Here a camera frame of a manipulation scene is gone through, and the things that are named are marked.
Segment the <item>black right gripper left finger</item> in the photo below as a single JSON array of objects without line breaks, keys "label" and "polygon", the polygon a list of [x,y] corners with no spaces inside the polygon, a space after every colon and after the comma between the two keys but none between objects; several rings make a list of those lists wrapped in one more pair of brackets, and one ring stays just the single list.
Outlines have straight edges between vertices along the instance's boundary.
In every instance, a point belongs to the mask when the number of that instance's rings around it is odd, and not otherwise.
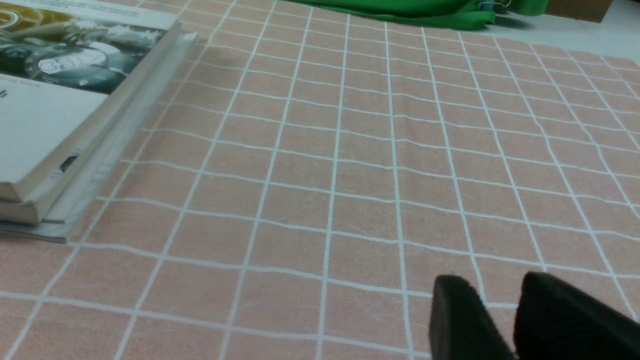
[{"label": "black right gripper left finger", "polygon": [[434,360],[514,360],[478,292],[457,275],[435,278],[429,321]]}]

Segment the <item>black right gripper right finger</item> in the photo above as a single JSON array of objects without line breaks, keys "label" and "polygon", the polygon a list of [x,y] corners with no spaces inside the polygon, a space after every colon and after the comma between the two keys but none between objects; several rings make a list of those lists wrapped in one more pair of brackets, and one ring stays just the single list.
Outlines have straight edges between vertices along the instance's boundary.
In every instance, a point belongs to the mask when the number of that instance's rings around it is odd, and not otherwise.
[{"label": "black right gripper right finger", "polygon": [[638,322],[546,272],[521,284],[513,341],[521,360],[637,360]]}]

